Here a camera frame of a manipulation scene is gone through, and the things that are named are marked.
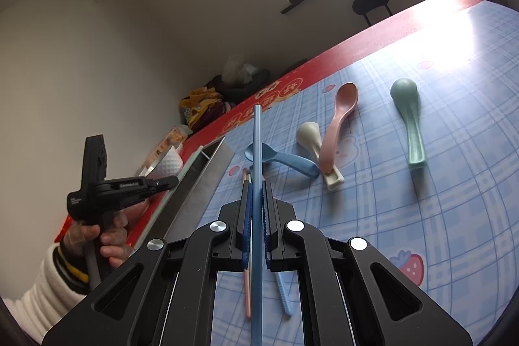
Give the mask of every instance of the silver bolt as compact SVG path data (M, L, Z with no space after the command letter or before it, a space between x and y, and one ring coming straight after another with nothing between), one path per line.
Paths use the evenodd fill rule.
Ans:
M368 247L368 243L365 239L362 239L361 237L354 237L350 241L350 245L353 249L356 249L357 251L362 251Z
M151 251L158 251L164 246L164 241L162 239L152 239L148 242L148 249Z
M305 225L302 221L289 221L286 224L286 227L288 227L292 232L300 232L304 229Z
M227 229L227 224L225 224L224 221L214 221L211 223L209 228L213 232L223 232L225 229Z

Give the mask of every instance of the red object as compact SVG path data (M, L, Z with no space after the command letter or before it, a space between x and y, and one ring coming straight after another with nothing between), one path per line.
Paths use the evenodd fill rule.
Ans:
M421 282L424 281L424 261L418 254L411 254L407 263L400 267L400 271L416 286L420 286Z
M451 15L480 2L482 0L426 0L355 34L274 81L185 140L181 154L182 160L185 163L199 146L209 144L251 119L254 105L259 104L263 110L267 110L273 103L292 97L383 47L426 26L440 23ZM140 234L147 225L160 202L157 200L159 197L160 195L152 200L147 212L130 233L128 238L130 245L137 240L136 233ZM63 237L71 222L72 219L68 217L60 234L56 237L56 242Z

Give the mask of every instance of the blue spoon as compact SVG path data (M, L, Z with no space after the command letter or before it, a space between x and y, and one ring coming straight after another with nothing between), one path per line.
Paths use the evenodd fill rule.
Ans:
M253 144L245 149L245 157L252 162ZM261 143L261 157L263 158L263 163L278 162L293 168L309 178L317 178L319 176L319 168L312 160L295 154L281 153L272 149L271 146L264 142Z

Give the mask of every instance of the table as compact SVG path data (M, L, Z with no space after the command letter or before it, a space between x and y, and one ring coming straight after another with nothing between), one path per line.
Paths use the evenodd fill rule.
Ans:
M348 81L357 84L358 108L343 125L336 157L345 179L338 190L329 192L321 177L310 180L283 165L265 168L264 175L272 180L274 196L294 205L298 219L328 237L369 240L477 344L519 281L519 14L487 1L441 1L451 8L439 19L428 10L426 23L417 24L422 4L402 13L411 24L399 34L383 21L358 35L369 43L357 55L343 56L362 45L350 39L310 61L303 68L320 72L321 79L309 87L302 81L295 94L285 95L282 80L259 96L260 101L269 93L286 98L271 101L263 113L263 140L308 155L295 142L298 126L315 121L324 135L335 92ZM393 18L402 20L399 15ZM374 41L366 35L373 33L386 36ZM285 81L304 80L303 74L304 69L295 70ZM413 79L420 93L428 158L421 176L407 168L405 127L389 96L400 77ZM198 137L230 129L226 141L235 151L200 225L240 197L240 169L250 165L243 152L252 142L252 121L238 125L247 110L237 112ZM303 344L297 277L284 273L291 319L283 316L272 273L265 270L264 280L264 344ZM249 329L242 274L219 274L212 344L249 345Z

